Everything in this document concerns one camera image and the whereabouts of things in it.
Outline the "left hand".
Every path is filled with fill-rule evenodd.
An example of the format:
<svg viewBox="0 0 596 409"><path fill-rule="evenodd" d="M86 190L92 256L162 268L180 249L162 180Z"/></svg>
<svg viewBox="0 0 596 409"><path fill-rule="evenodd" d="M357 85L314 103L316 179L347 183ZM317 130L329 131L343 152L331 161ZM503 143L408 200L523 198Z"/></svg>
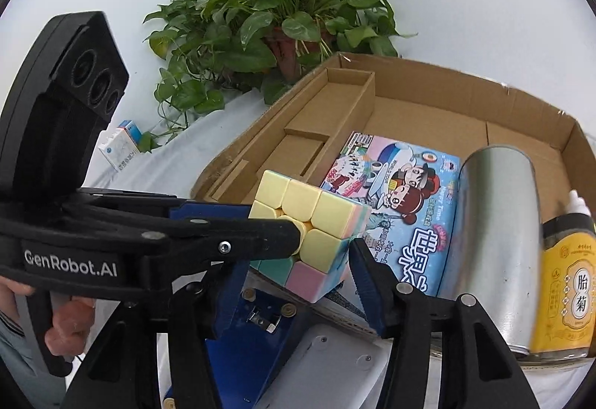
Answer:
<svg viewBox="0 0 596 409"><path fill-rule="evenodd" d="M2 277L1 311L17 325L20 312L16 296L31 296L35 289ZM45 343L53 355L75 356L84 352L90 330L95 321L96 301L86 297L73 297L54 311L53 325L44 335Z"/></svg>

